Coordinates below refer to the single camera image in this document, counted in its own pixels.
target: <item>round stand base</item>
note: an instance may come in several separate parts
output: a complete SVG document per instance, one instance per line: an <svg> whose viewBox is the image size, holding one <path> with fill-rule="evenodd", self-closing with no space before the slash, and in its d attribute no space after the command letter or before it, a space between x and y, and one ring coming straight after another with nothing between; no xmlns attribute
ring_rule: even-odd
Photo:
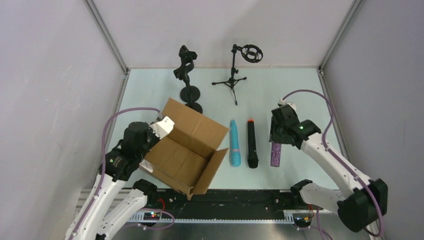
<svg viewBox="0 0 424 240"><path fill-rule="evenodd" d="M203 113L203 108L202 108L202 106L200 106L200 104L198 104L197 102L193 102L192 104L188 104L188 103L186 103L185 104L187 107L189 107L189 108L191 108L191 109L193 109L194 111L196 111L196 112L198 112L198 113Z"/></svg>
<svg viewBox="0 0 424 240"><path fill-rule="evenodd" d="M197 87L195 87L195 86L190 86L190 91L191 91L191 101L192 102L196 102L197 100L199 100L199 98L200 98L200 90ZM184 87L183 89L181 89L181 92L179 93L179 97L184 102L186 102L186 103L189 102L187 100L187 87Z"/></svg>

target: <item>gray wall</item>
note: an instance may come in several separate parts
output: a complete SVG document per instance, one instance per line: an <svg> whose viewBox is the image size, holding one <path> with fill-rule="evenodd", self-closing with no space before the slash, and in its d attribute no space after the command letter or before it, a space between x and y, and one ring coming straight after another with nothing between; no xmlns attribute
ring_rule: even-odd
<svg viewBox="0 0 424 240"><path fill-rule="evenodd" d="M350 160L388 184L391 240L424 234L423 73L422 0L365 1L324 70Z"/></svg>
<svg viewBox="0 0 424 240"><path fill-rule="evenodd" d="M123 74L82 0L2 1L0 33L0 239L63 239Z"/></svg>

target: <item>white wall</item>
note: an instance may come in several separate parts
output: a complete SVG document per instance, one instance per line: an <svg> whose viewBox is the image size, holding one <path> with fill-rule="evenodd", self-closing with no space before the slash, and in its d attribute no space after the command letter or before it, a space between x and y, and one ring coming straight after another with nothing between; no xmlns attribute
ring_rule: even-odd
<svg viewBox="0 0 424 240"><path fill-rule="evenodd" d="M387 239L424 228L424 1L365 1L324 70L350 160L388 185Z"/></svg>
<svg viewBox="0 0 424 240"><path fill-rule="evenodd" d="M179 67L186 45L196 67L228 67L233 44L255 44L255 66L317 66L352 0L95 1L129 67ZM237 56L238 66L252 66Z"/></svg>
<svg viewBox="0 0 424 240"><path fill-rule="evenodd" d="M123 74L82 0L2 1L0 33L0 239L63 239Z"/></svg>

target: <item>black microphone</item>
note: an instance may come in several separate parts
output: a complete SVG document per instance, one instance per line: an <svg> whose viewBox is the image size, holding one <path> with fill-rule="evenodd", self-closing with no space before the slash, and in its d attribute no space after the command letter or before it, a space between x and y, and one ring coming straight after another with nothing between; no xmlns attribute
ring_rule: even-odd
<svg viewBox="0 0 424 240"><path fill-rule="evenodd" d="M247 164L249 168L255 169L258 167L259 159L256 153L256 137L255 137L255 123L253 119L247 121Z"/></svg>

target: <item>blue microphone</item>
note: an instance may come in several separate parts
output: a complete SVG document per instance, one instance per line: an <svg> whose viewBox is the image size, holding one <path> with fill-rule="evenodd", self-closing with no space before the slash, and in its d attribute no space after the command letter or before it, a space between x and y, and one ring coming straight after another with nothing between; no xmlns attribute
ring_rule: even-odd
<svg viewBox="0 0 424 240"><path fill-rule="evenodd" d="M235 120L231 120L229 124L230 130L229 130L229 138L230 138L230 145L229 145L229 158L231 165L233 167L238 167L242 164L242 156L240 155L239 150L239 135L237 133L237 125Z"/></svg>

